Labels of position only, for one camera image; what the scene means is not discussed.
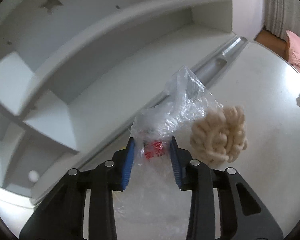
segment clear plastic bag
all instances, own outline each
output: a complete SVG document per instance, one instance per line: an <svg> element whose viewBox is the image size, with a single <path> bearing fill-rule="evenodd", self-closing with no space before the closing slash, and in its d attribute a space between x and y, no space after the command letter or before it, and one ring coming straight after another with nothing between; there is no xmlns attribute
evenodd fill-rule
<svg viewBox="0 0 300 240"><path fill-rule="evenodd" d="M113 194L122 240L186 239L191 192L181 192L175 184L169 143L174 135L179 147L191 150L192 122L220 105L186 67L167 82L164 92L169 97L142 110L131 127L136 146L130 182L124 192Z"/></svg>

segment gray star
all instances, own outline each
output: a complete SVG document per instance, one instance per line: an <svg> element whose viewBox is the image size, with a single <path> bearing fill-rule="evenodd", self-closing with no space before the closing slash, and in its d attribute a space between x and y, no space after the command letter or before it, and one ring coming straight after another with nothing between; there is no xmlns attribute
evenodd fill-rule
<svg viewBox="0 0 300 240"><path fill-rule="evenodd" d="M47 0L44 4L40 6L40 8L46 8L47 13L51 14L51 10L53 7L57 5L63 5L59 0Z"/></svg>

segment white table surface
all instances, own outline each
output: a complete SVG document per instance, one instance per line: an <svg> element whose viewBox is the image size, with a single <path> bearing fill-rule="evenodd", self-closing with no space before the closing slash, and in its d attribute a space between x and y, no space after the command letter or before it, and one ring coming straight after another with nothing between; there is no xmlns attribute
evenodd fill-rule
<svg viewBox="0 0 300 240"><path fill-rule="evenodd" d="M16 237L33 212L30 198L0 188L0 217Z"/></svg>
<svg viewBox="0 0 300 240"><path fill-rule="evenodd" d="M210 88L224 106L245 109L248 148L234 167L287 235L300 219L300 75L257 43L249 43Z"/></svg>

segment white shelving unit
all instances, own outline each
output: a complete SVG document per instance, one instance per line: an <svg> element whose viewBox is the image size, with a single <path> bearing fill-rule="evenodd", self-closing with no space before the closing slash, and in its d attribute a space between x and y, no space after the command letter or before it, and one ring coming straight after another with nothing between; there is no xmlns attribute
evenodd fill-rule
<svg viewBox="0 0 300 240"><path fill-rule="evenodd" d="M31 189L34 203L124 131L180 67L234 37L232 0L60 1L47 16L44 0L23 0L0 25L0 105L23 131L9 125L16 147L1 147L0 182ZM31 156L42 163L35 184L25 177Z"/></svg>

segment pink cushion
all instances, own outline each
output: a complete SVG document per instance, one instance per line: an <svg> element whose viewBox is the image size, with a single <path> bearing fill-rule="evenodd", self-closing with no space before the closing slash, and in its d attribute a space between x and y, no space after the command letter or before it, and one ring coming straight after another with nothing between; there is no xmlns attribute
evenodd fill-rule
<svg viewBox="0 0 300 240"><path fill-rule="evenodd" d="M300 73L300 37L291 31L287 31L287 38L290 44L288 62Z"/></svg>

